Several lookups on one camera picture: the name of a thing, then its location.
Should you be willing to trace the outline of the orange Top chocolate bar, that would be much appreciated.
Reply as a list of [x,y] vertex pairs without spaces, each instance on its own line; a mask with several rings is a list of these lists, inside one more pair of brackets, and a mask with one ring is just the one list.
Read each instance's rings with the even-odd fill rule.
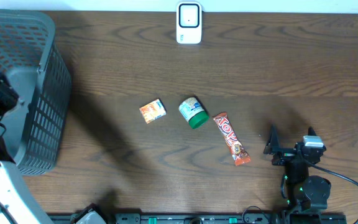
[[219,113],[213,117],[213,120],[217,124],[228,148],[230,149],[234,164],[240,166],[250,162],[250,155],[245,150],[243,144],[238,140],[232,124],[227,117],[227,113]]

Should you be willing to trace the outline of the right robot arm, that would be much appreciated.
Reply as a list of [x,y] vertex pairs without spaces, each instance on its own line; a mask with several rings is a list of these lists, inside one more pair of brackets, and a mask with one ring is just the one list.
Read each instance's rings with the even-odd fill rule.
[[326,147],[312,127],[294,147],[281,147],[277,130],[270,129],[264,154],[272,155],[272,165],[283,166],[281,195],[288,207],[269,218],[270,223],[321,223],[321,212],[328,207],[331,183],[309,168],[320,162]]

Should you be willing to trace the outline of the green-lidded white jar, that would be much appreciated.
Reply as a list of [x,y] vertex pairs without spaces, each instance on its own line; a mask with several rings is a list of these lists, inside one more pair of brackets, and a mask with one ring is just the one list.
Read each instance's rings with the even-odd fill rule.
[[195,97],[185,99],[178,109],[192,129],[199,128],[209,120],[207,112]]

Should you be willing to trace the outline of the orange snack packet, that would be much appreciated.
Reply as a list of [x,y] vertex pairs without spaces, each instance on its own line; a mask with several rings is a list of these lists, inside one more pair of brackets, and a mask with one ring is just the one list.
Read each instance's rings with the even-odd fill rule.
[[165,116],[167,113],[160,99],[156,99],[140,107],[139,110],[147,124]]

